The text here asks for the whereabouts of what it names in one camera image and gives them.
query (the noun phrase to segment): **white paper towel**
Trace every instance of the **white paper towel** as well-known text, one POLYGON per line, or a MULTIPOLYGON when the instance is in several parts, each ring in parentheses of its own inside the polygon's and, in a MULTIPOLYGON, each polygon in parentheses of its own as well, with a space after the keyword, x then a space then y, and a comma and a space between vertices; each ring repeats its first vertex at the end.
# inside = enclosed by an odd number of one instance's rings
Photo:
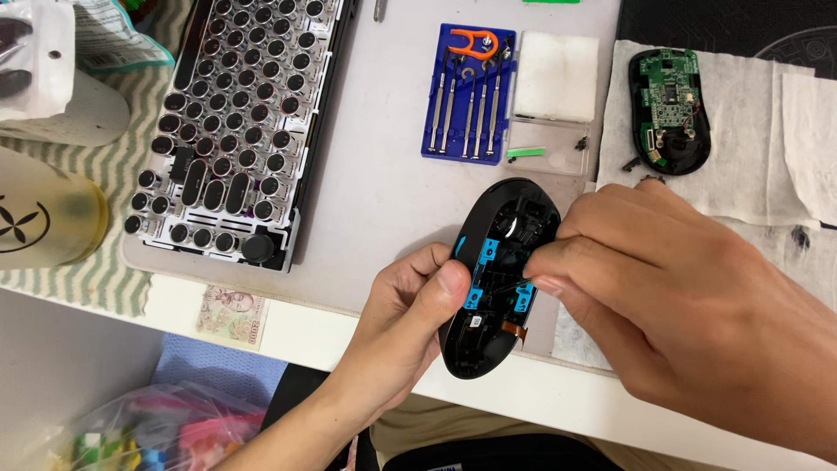
MULTIPOLYGON (((837 310, 837 230, 750 225, 718 220, 755 245, 770 262, 832 310, 837 310)), ((560 307, 552 356, 578 365, 612 370, 593 339, 560 307)))
POLYGON ((785 163, 808 212, 837 225, 837 81, 782 75, 785 163))
POLYGON ((596 115, 598 38, 524 31, 515 114, 590 122, 596 115))
MULTIPOLYGON (((635 186, 648 167, 625 172, 636 157, 631 122, 628 66, 635 54, 654 49, 617 41, 599 151, 598 187, 635 186)), ((697 52, 712 151, 694 173, 664 176, 666 183, 701 213, 732 217, 756 225, 819 227, 799 200, 784 163, 781 74, 814 71, 729 54, 697 52)))

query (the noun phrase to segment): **blue screwdriver case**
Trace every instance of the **blue screwdriver case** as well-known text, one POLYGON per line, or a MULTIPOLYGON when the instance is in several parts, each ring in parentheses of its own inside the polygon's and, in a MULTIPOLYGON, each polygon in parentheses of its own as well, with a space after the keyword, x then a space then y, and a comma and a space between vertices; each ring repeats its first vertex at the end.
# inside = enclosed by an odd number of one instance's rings
MULTIPOLYGON (((476 52, 485 52, 483 50, 482 38, 474 39, 472 49, 476 52)), ((430 87, 427 117, 424 121, 424 136, 422 138, 421 154, 426 158, 442 158, 445 160, 453 160, 467 163, 482 163, 485 165, 497 165, 504 155, 503 144, 506 141, 506 134, 509 128, 509 90, 513 81, 513 75, 517 70, 517 34, 509 29, 499 28, 483 28, 479 26, 468 26, 462 24, 442 23, 439 29, 439 42, 436 45, 436 57, 433 68, 433 80, 430 87), (483 61, 475 57, 463 54, 448 54, 448 60, 445 62, 445 50, 448 47, 464 48, 468 46, 470 39, 464 35, 452 34, 453 29, 466 29, 470 31, 491 31, 499 42, 497 54, 494 54, 494 66, 487 65, 487 80, 486 74, 482 69, 483 61), (490 135, 490 119, 491 108, 494 102, 494 91, 496 88, 497 78, 497 62, 498 54, 502 51, 506 44, 511 50, 507 59, 503 59, 500 70, 500 89, 497 100, 496 112, 496 128, 494 132, 494 139, 492 142, 493 153, 489 153, 489 135, 490 135), (453 76, 454 61, 458 58, 464 58, 464 61, 456 65, 456 75, 453 76), (470 72, 465 73, 463 77, 463 70, 472 69, 474 74, 470 72), (441 88, 439 83, 442 78, 444 70, 444 83, 441 88), (450 121, 446 121, 446 112, 448 108, 451 81, 455 78, 454 85, 454 99, 451 108, 450 121), (483 111, 482 129, 476 130, 476 125, 479 120, 480 101, 482 99, 483 85, 485 87, 485 109, 483 111), (470 129, 466 129, 468 121, 468 110, 471 99, 471 90, 473 86, 474 91, 474 105, 471 110, 470 129), (437 96, 441 92, 442 101, 439 107, 439 124, 435 130, 434 135, 434 117, 437 105, 437 96), (447 140, 445 141, 445 126, 447 125, 447 140), (477 136, 479 135, 479 148, 475 157, 475 146, 477 143, 477 136), (465 141, 467 136, 468 149, 465 149, 465 141)))

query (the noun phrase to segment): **green striped towel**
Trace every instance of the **green striped towel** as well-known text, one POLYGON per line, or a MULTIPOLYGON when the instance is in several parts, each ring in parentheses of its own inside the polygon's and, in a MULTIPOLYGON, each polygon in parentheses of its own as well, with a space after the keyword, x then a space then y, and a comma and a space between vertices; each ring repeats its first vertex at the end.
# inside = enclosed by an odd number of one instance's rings
MULTIPOLYGON (((151 36, 174 54, 191 1, 170 0, 160 4, 151 36)), ((128 201, 136 191, 135 178, 145 164, 160 103, 171 75, 172 68, 163 66, 100 78, 119 91, 131 108, 128 130, 112 144, 83 148, 0 137, 0 146, 93 180, 110 205, 108 232, 93 255, 71 267, 0 271, 0 286, 112 313, 142 315, 151 273, 127 267, 119 260, 117 252, 122 237, 121 224, 128 216, 128 201)))

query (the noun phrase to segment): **green circuit board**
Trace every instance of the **green circuit board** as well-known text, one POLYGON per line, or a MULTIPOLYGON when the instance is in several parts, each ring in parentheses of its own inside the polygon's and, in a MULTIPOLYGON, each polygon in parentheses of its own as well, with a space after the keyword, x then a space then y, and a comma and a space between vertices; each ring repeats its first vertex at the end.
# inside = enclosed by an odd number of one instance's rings
POLYGON ((652 122, 642 123, 640 134, 652 162, 665 165, 657 151, 663 136, 671 128, 683 127, 694 138, 694 116, 701 106, 701 91, 693 80, 700 74, 697 55, 686 49, 683 55, 672 49, 660 49, 656 57, 639 62, 640 75, 648 76, 648 88, 642 89, 642 105, 651 108, 652 122))

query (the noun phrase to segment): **label sticker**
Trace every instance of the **label sticker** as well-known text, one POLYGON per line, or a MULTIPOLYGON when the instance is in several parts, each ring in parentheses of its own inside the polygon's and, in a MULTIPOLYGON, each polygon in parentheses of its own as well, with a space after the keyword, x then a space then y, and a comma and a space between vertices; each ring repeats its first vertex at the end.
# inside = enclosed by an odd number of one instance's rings
POLYGON ((441 468, 428 469, 427 471, 462 471, 462 463, 451 464, 441 468))

